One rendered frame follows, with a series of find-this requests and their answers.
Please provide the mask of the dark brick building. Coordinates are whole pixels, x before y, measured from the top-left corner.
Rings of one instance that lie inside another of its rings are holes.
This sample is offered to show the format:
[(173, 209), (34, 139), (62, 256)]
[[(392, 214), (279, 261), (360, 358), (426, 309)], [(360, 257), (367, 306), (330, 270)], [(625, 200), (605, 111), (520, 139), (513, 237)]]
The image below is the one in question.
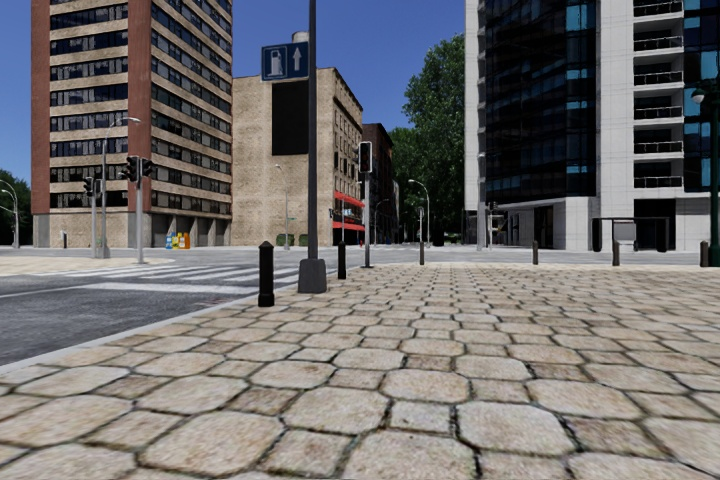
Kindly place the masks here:
[(392, 162), (394, 144), (381, 123), (364, 123), (362, 139), (372, 143), (371, 238), (373, 239), (374, 207), (380, 200), (389, 198), (388, 202), (379, 207), (378, 244), (393, 244), (398, 241), (399, 233), (399, 185), (395, 180)]

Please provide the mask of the grey street lamp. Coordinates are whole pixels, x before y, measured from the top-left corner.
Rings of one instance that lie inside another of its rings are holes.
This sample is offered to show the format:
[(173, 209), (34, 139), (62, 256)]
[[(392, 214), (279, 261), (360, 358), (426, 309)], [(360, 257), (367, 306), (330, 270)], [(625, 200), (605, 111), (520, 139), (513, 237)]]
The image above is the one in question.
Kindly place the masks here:
[(8, 181), (0, 178), (0, 183), (4, 185), (4, 188), (1, 189), (3, 193), (7, 193), (11, 196), (12, 202), (13, 202), (13, 221), (14, 221), (14, 242), (13, 247), (15, 249), (20, 248), (20, 222), (19, 222), (19, 205), (18, 205), (18, 196), (16, 193), (16, 190), (14, 189), (13, 185), (10, 184)]
[(478, 163), (478, 204), (477, 204), (477, 250), (481, 251), (486, 244), (486, 219), (485, 219), (485, 158), (484, 152), (477, 155)]
[(379, 214), (379, 207), (385, 203), (388, 202), (389, 198), (384, 198), (380, 200), (377, 205), (374, 207), (374, 229), (373, 229), (373, 241), (372, 245), (376, 246), (378, 244), (378, 214)]
[(416, 185), (420, 186), (420, 187), (424, 190), (424, 193), (425, 193), (425, 198), (426, 198), (426, 216), (427, 216), (427, 218), (426, 218), (426, 227), (427, 227), (426, 247), (429, 248), (429, 247), (431, 247), (431, 233), (430, 233), (430, 232), (431, 232), (431, 230), (430, 230), (430, 228), (431, 228), (431, 222), (430, 222), (430, 197), (429, 197), (429, 192), (428, 192), (427, 187), (426, 187), (422, 182), (420, 182), (420, 181), (418, 181), (418, 180), (408, 179), (408, 183), (413, 183), (413, 184), (416, 184)]
[(107, 167), (107, 153), (109, 150), (109, 136), (111, 133), (111, 130), (113, 127), (121, 125), (124, 121), (128, 121), (129, 123), (136, 123), (139, 124), (141, 120), (136, 117), (118, 117), (114, 121), (112, 121), (107, 128), (107, 132), (105, 134), (104, 141), (102, 142), (102, 175), (101, 175), (101, 181), (100, 181), (100, 187), (101, 187), (101, 253), (99, 254), (99, 257), (102, 259), (108, 259), (110, 257), (110, 249), (108, 247), (108, 241), (107, 241), (107, 216), (106, 216), (106, 206), (107, 206), (107, 173), (108, 173), (108, 167)]

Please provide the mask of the traffic light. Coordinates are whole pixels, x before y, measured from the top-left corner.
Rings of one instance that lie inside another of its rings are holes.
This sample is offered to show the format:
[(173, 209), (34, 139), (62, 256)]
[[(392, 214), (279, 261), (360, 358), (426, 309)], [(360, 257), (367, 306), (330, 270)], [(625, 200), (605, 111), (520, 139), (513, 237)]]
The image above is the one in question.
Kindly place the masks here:
[(90, 242), (90, 248), (91, 253), (94, 258), (98, 257), (98, 247), (97, 247), (97, 214), (96, 214), (96, 208), (97, 208), (97, 199), (98, 199), (98, 193), (99, 193), (99, 181), (91, 176), (86, 176), (83, 180), (84, 182), (84, 190), (85, 193), (89, 199), (90, 208), (91, 208), (91, 242)]
[(143, 193), (142, 184), (144, 175), (150, 176), (152, 172), (153, 162), (147, 158), (137, 155), (128, 155), (126, 159), (125, 169), (121, 176), (135, 184), (136, 188), (136, 252), (137, 263), (144, 264), (143, 254)]
[(370, 235), (370, 213), (371, 213), (371, 195), (370, 195), (370, 183), (372, 173), (372, 143), (370, 141), (361, 141), (359, 143), (358, 152), (359, 170), (362, 174), (362, 181), (364, 187), (364, 209), (363, 209), (363, 222), (364, 222), (364, 267), (370, 268), (370, 246), (369, 246), (369, 235)]
[(503, 212), (499, 209), (498, 203), (490, 201), (486, 205), (487, 214), (487, 244), (492, 249), (494, 245), (499, 243), (498, 237), (501, 234), (503, 225)]

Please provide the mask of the green street lamp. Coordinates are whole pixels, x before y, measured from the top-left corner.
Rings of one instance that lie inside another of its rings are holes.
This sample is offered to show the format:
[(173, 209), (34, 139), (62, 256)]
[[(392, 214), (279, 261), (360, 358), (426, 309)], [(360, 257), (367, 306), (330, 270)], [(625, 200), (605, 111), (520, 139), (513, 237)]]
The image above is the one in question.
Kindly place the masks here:
[(691, 99), (707, 105), (710, 124), (710, 241), (708, 266), (720, 267), (719, 239), (719, 178), (720, 178), (720, 68), (716, 76), (704, 79), (694, 90)]

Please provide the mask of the glass tower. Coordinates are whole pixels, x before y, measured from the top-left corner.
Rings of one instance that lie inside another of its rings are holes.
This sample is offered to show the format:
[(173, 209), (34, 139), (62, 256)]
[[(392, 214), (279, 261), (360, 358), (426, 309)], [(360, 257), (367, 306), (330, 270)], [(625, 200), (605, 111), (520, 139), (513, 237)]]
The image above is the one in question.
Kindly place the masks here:
[(470, 241), (481, 152), (498, 244), (586, 251), (594, 217), (668, 217), (668, 250), (709, 239), (709, 111), (691, 95), (720, 68), (720, 0), (464, 6)]

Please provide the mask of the red brick building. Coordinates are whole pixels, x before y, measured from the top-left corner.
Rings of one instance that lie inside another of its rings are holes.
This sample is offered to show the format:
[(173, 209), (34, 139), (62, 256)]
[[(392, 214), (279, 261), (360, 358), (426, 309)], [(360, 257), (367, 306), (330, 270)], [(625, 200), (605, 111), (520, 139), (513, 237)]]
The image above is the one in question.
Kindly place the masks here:
[(31, 0), (37, 248), (224, 246), (233, 0)]

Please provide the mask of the tan brick building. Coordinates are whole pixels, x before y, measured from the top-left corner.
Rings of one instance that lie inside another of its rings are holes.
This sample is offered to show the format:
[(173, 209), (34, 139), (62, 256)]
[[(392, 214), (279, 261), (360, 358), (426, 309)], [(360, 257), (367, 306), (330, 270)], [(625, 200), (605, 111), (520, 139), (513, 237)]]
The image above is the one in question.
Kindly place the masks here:
[[(232, 242), (308, 240), (308, 35), (261, 51), (261, 73), (233, 81)], [(357, 239), (362, 107), (335, 68), (317, 72), (318, 242)]]

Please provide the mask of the black bus shelter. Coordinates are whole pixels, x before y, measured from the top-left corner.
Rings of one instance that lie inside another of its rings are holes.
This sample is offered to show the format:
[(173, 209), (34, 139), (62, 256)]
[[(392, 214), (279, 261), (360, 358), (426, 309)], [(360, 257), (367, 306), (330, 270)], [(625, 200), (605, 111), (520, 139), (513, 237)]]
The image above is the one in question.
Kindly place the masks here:
[(600, 252), (603, 246), (603, 222), (611, 223), (611, 238), (615, 242), (638, 242), (638, 232), (654, 227), (654, 247), (658, 252), (669, 249), (668, 217), (594, 217), (591, 220), (591, 249)]

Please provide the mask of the sign on a post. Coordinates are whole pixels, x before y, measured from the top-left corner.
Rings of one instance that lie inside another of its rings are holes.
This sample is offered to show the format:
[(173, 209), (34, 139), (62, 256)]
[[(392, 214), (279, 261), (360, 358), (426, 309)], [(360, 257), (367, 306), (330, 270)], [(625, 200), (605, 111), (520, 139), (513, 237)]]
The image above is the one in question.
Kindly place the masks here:
[(325, 261), (319, 257), (318, 175), (317, 175), (317, 1), (309, 0), (309, 75), (308, 75), (308, 253), (299, 263), (298, 292), (324, 293), (327, 289)]

